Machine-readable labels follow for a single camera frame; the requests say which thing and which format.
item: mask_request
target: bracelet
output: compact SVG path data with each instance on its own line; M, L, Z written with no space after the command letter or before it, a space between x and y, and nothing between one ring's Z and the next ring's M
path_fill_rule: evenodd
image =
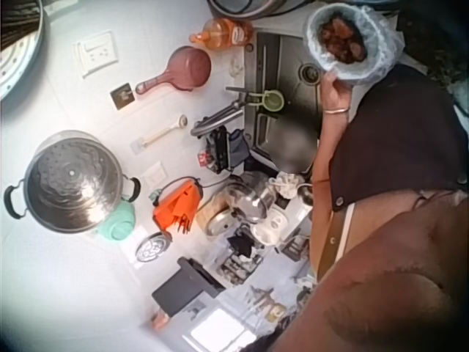
M344 112L349 112L349 110L350 110L350 107L345 108L345 109L335 109L335 110L324 109L324 110L322 110L322 112L324 112L325 114L337 115L337 114L342 114Z

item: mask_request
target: red frying pan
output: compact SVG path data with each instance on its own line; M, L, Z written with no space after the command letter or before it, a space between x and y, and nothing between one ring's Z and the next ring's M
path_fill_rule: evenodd
M190 92L207 83L211 72L212 62L205 51L183 46L171 55L168 66L161 75L137 84L136 93L145 94L162 83L169 83L178 90Z

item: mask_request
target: black apron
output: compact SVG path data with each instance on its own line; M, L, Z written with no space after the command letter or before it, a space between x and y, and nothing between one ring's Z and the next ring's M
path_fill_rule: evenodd
M467 192L468 159L450 95L397 65L365 95L330 161L333 211L403 189Z

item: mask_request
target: orange bottle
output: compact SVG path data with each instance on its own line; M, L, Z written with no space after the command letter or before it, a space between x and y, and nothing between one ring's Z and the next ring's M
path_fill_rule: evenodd
M254 30L249 22L234 22L215 18L206 22L201 33L189 37L191 43L205 45L209 50L221 51L232 46L243 46L252 38Z

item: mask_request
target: window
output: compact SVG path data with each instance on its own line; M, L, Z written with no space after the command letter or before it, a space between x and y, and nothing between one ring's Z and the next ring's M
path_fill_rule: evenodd
M237 352L256 339L256 335L222 309L202 321L190 332L190 337L208 352Z

